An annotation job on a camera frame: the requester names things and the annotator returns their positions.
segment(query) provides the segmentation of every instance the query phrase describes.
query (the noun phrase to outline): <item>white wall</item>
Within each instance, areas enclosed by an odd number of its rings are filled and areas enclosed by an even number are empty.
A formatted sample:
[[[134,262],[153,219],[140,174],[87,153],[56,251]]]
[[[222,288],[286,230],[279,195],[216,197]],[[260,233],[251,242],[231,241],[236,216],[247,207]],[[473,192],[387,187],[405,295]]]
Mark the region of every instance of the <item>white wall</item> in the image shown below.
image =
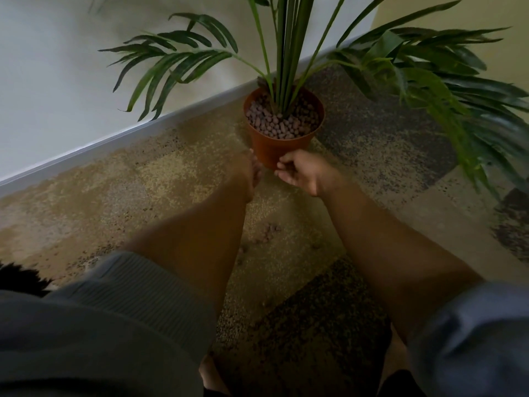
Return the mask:
[[[324,47],[331,46],[371,0],[346,0]],[[302,57],[320,40],[337,0],[316,0]],[[172,12],[215,16],[232,32],[242,57],[264,71],[259,38],[245,0],[109,0],[88,14],[90,0],[0,0],[0,181],[137,125],[140,99],[124,113],[131,91],[149,66],[129,72],[112,93],[121,66],[98,49],[114,47],[142,30],[182,26]],[[273,24],[261,8],[271,69]],[[374,14],[352,33],[367,31]],[[175,88],[166,113],[196,103],[256,77],[234,59],[225,60],[193,84]]]

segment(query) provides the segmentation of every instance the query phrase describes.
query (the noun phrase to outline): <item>floor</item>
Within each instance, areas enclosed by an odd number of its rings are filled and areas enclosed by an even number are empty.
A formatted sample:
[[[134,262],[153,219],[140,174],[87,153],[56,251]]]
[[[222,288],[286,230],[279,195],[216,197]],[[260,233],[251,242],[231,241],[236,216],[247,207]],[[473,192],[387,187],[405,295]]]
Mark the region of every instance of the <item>floor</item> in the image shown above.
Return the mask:
[[[308,86],[327,119],[311,148],[382,206],[492,280],[529,283],[529,198],[492,173],[477,195],[421,111],[363,98],[340,69]],[[203,200],[220,162],[249,140],[241,100],[0,200],[0,260],[61,286],[129,235]],[[374,395],[388,319],[347,258],[321,202],[265,173],[243,240],[281,226],[235,266],[213,346],[236,395]]]

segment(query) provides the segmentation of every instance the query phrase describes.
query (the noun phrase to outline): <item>artificial palm plant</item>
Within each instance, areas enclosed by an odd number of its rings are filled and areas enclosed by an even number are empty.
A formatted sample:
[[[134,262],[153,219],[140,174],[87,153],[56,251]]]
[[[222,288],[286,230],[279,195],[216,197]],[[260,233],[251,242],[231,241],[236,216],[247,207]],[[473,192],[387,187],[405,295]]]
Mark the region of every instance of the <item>artificial palm plant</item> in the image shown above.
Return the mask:
[[[466,176],[477,188],[482,183],[494,195],[486,166],[495,165],[521,190],[529,192],[527,182],[517,173],[507,157],[524,161],[529,157],[529,126],[512,109],[529,112],[523,98],[529,93],[503,82],[483,79],[480,71],[486,65],[468,49],[468,45],[493,43],[485,35],[506,28],[435,31],[402,25],[452,8],[453,1],[414,12],[377,27],[350,42],[347,38],[367,14],[384,0],[374,0],[354,18],[336,45],[327,55],[320,48],[340,11],[339,0],[320,42],[304,72],[296,78],[301,47],[314,0],[248,0],[259,33],[266,72],[238,55],[238,47],[229,30],[209,15],[177,12],[169,19],[187,19],[185,31],[146,33],[125,45],[102,51],[125,53],[116,63],[127,63],[117,80],[118,88],[125,74],[141,61],[156,58],[157,62],[136,86],[127,111],[147,88],[145,108],[140,119],[151,111],[160,116],[168,94],[177,84],[187,84],[202,76],[209,68],[228,58],[235,58],[255,69],[261,84],[268,88],[275,113],[288,116],[299,90],[313,73],[338,64],[358,89],[369,99],[376,99],[374,89],[387,89],[412,108],[425,108],[442,126],[450,139]],[[270,71],[264,45],[258,6],[269,7],[274,21],[277,42],[277,72]],[[202,26],[210,39],[193,29]],[[154,107],[153,98],[160,82],[169,72]]]

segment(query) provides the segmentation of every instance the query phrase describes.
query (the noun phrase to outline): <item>baseboard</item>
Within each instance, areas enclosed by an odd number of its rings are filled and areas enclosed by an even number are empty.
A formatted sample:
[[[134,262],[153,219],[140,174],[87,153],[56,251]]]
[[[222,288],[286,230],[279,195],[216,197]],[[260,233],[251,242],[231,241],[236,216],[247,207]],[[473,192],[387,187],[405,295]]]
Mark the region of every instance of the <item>baseboard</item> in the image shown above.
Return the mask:
[[[329,47],[321,51],[320,55],[325,55],[333,50],[334,46]],[[301,59],[298,65],[298,71],[305,70],[309,61],[310,57]],[[30,169],[9,178],[0,180],[0,198],[21,191],[29,186],[36,185],[43,180],[50,179],[74,167],[85,165],[96,159],[101,159],[115,150],[130,146],[142,139],[174,128],[179,123],[241,98],[252,92],[256,87],[257,84],[255,80],[252,80],[208,99],[199,101],[191,106],[169,113],[155,121],[144,123],[129,130],[116,133],[49,161],[40,163],[35,167],[31,167]]]

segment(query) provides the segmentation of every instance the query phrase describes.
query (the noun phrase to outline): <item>orange plastic pot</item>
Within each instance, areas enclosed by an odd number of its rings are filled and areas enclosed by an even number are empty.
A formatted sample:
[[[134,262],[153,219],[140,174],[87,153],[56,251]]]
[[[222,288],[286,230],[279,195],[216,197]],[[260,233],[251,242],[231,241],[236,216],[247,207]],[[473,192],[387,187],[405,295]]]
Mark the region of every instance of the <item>orange plastic pot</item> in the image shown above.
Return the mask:
[[[302,93],[305,99],[316,108],[316,111],[320,116],[320,126],[315,131],[312,131],[307,135],[301,136],[300,138],[274,139],[260,133],[250,124],[247,119],[248,131],[252,139],[253,151],[255,152],[255,155],[257,156],[259,161],[263,163],[266,168],[269,168],[271,170],[275,170],[277,168],[277,162],[279,161],[279,158],[285,153],[292,152],[293,150],[297,149],[307,149],[308,145],[311,142],[311,139],[314,138],[316,132],[320,130],[323,123],[323,119],[325,119],[325,109],[323,107],[322,102],[316,97],[316,95],[314,95],[314,93],[312,92],[309,92],[305,88],[301,88],[299,92]],[[248,95],[248,97],[244,101],[245,118],[246,112],[252,105],[252,102],[257,100],[263,93],[265,93],[265,90],[259,88]]]

